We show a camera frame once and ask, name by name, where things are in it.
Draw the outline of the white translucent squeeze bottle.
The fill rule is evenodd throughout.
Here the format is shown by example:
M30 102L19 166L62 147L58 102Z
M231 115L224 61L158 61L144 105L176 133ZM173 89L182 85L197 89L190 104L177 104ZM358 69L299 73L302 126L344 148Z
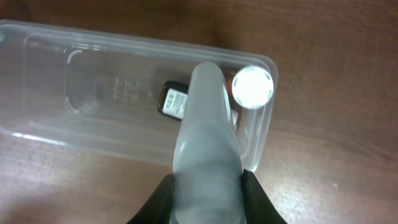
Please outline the white translucent squeeze bottle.
M224 75L198 64L178 134L173 213L178 223L242 223L243 173Z

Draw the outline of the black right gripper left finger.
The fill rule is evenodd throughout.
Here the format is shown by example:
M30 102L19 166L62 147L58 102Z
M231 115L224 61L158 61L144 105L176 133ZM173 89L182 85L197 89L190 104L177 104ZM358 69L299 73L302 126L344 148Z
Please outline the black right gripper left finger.
M174 175L167 174L140 210L126 224L169 224L174 199Z

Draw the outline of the clear plastic container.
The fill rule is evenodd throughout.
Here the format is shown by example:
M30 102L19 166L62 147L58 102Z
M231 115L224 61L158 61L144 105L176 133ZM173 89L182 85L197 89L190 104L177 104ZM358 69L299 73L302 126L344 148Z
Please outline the clear plastic container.
M164 88L181 91L213 62L230 82L263 55L104 32L1 21L1 132L171 165L180 123Z

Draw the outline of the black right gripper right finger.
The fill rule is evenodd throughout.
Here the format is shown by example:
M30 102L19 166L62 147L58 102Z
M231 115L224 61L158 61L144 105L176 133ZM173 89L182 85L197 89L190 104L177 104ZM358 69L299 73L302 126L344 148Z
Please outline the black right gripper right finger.
M243 170L241 187L247 224L287 224L250 170Z

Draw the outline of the orange pill bottle white cap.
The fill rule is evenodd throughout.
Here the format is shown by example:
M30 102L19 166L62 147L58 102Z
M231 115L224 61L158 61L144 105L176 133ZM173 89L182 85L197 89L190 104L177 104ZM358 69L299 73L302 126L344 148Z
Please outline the orange pill bottle white cap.
M274 81L270 71L258 65L238 70L226 81L228 95L240 107L256 110L264 107L274 94Z

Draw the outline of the dark brown small bottle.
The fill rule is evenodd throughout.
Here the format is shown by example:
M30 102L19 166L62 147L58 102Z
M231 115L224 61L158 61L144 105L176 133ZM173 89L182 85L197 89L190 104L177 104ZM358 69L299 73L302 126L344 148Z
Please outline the dark brown small bottle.
M169 118L181 121L188 98L188 85L168 80L160 92L157 111Z

